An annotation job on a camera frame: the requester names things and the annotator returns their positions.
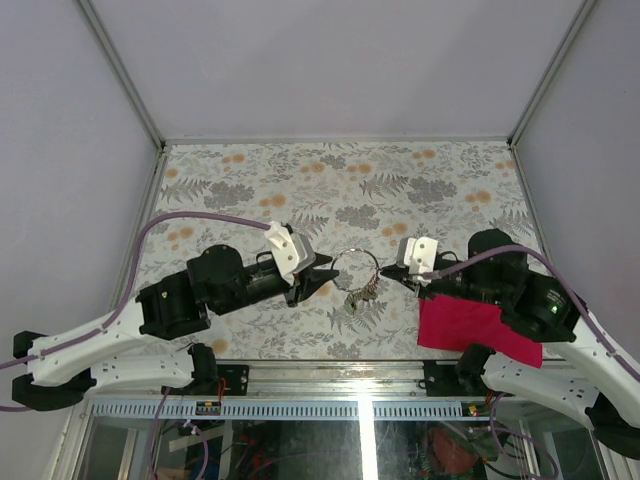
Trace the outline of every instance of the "white wall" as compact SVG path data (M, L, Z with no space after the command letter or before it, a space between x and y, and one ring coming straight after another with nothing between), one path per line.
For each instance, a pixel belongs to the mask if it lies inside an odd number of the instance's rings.
M2 2L0 60L2 362L106 313L154 152L70 0ZM0 476L42 479L67 415L0 413Z
M640 358L640 2L605 0L519 147L556 263Z
M167 138L506 138L581 0L94 4Z

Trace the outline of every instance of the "metal key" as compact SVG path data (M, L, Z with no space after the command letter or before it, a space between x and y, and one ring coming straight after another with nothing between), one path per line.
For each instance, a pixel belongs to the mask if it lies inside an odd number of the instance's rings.
M380 277L378 276L378 272L371 277L371 280L367 282L367 284L352 292L349 292L347 298L344 301L344 308L351 315L355 315L358 309L358 302L368 302L369 300L375 300L378 298L378 293L376 290L378 289L378 280Z

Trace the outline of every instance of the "red wire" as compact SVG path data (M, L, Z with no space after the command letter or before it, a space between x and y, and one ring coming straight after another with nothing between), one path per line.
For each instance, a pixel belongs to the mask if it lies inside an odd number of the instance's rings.
M218 380L218 403L222 407L222 397L224 397L224 391L227 389L227 379L222 377Z
M487 392L487 396L484 399L485 406L487 406L487 407L489 406L489 402L491 402L491 399L493 398L493 394L494 394L493 390L489 390Z

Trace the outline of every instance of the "bunch of keys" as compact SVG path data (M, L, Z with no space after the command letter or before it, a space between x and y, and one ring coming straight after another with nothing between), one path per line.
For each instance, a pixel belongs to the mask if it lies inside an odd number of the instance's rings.
M375 262L375 265L376 265L376 270L373 273L373 276L367 282L367 284L361 288L348 289L348 288L345 288L343 285L340 285L340 283L338 283L335 278L333 279L333 283L338 290L342 290L343 292L348 293L347 298L344 301L345 310L349 312L351 315L355 315L356 311L358 310L358 304L360 302L368 302L370 300L375 300L376 298L378 298L377 290L378 290L378 282L380 281L380 275L379 275L380 266L378 265L378 259L368 250L365 250L363 248L350 248L349 250L345 250L344 252L336 256L336 258L333 260L333 263L331 264L331 268L333 269L336 261L342 255L344 255L345 253L351 253L351 252L366 253L371 258L373 258L373 261Z

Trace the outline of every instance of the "patterned surface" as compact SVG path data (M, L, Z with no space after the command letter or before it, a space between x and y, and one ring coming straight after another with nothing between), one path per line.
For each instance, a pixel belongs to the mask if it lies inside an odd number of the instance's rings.
M399 240L429 236L466 257L469 237L499 227L537 248L518 179L503 142L339 143L174 146L156 215L208 210L290 222L317 252L350 247L393 263ZM267 249L262 232L200 220L176 220L150 234L138 288L184 268L215 243L245 263ZM363 285L371 260L346 255L336 265L345 285ZM417 359L456 354L416 345L418 302L381 279L379 297L349 315L345 294L325 285L296 309L272 299L223 317L176 345L210 344L220 358ZM175 349L153 345L146 352Z

